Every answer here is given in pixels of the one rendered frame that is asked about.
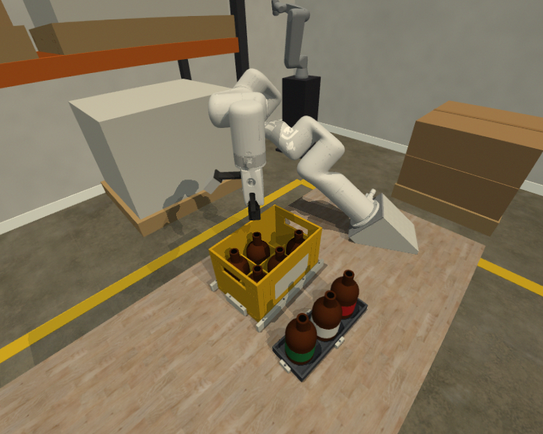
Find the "yellow crate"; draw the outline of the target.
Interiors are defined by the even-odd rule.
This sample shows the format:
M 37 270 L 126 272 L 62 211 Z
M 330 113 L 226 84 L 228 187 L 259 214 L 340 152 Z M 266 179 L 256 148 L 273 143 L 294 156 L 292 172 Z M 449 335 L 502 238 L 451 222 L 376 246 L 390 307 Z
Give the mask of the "yellow crate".
M 286 254 L 288 241 L 294 238 L 294 227 L 285 223 L 285 219 L 306 228 L 305 241 L 289 255 Z M 249 278 L 252 268 L 257 265 L 246 257 L 246 248 L 253 240 L 254 232 L 261 233 L 261 239 L 269 245 L 270 256 L 260 265 L 264 276 L 258 283 Z M 302 278 L 316 265 L 320 250 L 322 227 L 288 211 L 273 205 L 261 213 L 260 220 L 251 220 L 238 230 L 212 246 L 209 250 L 218 288 L 229 293 L 241 303 L 253 319 L 259 322 Z M 287 257 L 269 273 L 267 264 L 275 255 L 278 246 L 285 248 Z M 227 261 L 230 249 L 237 248 L 239 255 L 246 258 L 250 273 L 245 275 Z M 229 270 L 240 279 L 224 271 Z

